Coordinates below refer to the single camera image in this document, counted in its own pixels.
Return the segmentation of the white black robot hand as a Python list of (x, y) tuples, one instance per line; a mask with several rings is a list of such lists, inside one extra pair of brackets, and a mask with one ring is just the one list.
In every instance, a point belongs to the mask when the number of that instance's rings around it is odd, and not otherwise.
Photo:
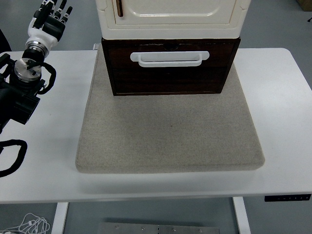
[(73, 8), (69, 6), (65, 10), (65, 0), (60, 2), (59, 7), (56, 7), (56, 4), (56, 0), (44, 0), (35, 11), (28, 27), (26, 48), (37, 45), (49, 50), (58, 44)]

